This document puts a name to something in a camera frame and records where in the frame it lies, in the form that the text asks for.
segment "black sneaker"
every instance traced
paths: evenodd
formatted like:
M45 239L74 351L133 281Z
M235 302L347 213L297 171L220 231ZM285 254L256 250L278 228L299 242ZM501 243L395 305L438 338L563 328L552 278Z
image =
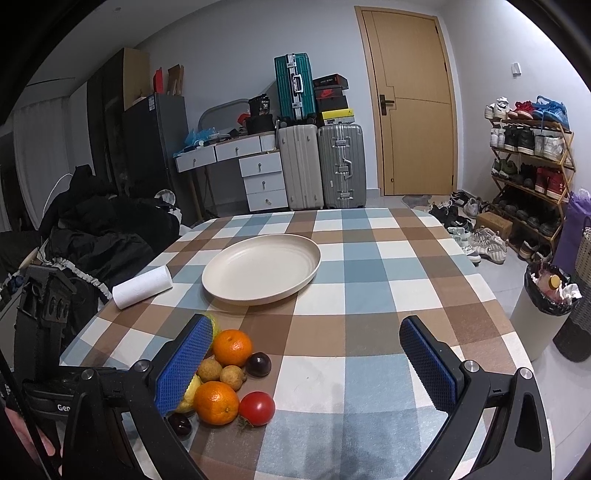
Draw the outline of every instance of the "black sneaker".
M505 150L517 151L519 143L519 129L515 125L505 127Z
M519 130L519 136L517 139L517 151L521 153L527 153L528 155L534 154L535 148L535 137L534 133L529 127L523 127Z

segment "door handle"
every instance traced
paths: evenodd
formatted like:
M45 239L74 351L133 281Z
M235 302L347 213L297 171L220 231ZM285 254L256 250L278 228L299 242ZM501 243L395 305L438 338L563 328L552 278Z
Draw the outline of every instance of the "door handle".
M396 105L396 100L386 100L385 95L379 96L379 106L382 109L382 115L387 115L388 111L386 110L386 105Z

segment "human hand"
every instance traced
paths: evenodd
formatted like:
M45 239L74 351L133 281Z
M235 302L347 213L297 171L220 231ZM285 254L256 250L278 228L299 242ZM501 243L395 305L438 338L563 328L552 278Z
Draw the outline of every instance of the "human hand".
M37 463L40 463L39 455L37 454L37 449L33 445L33 439L29 434L27 424L25 424L25 421L17 412L11 410L10 408L4 408L4 412L6 412L6 416L12 424L12 428L17 433L18 438L21 440L22 445L26 448L31 458L35 460ZM41 437L41 441L43 442L43 446L45 447L45 451L47 452L47 454L49 456L55 455L55 447L51 444L49 439L39 429L39 427L37 427L37 431L39 432L39 436Z

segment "black trash bag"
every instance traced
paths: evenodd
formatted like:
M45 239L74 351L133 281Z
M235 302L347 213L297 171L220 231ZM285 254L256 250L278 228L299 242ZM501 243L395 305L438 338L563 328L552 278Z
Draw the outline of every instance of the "black trash bag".
M547 315L560 317L562 315L570 313L578 299L574 299L573 302L569 305L568 303L556 303L550 300L546 295L544 295L538 288L538 285L536 285L531 278L531 274L535 274L536 277L538 276L540 267L541 264L539 262L532 262L527 266L527 269L525 270L524 287L525 291L530 296L531 301L539 311ZM549 272L551 272L553 275L558 275L562 280L563 285L569 285L570 283L572 283L570 281L570 276L567 275L561 269L559 269L559 267L556 267L555 265L545 264L544 268L546 270L549 270Z

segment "shoe box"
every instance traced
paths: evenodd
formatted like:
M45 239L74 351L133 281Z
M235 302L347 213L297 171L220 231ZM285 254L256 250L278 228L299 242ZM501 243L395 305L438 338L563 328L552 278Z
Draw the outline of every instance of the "shoe box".
M499 236L503 240L507 240L509 238L509 234L511 233L513 222L504 219L503 217L496 215L495 213L484 212L479 213L476 217L475 229L479 229L480 227L488 227L493 232L499 232Z

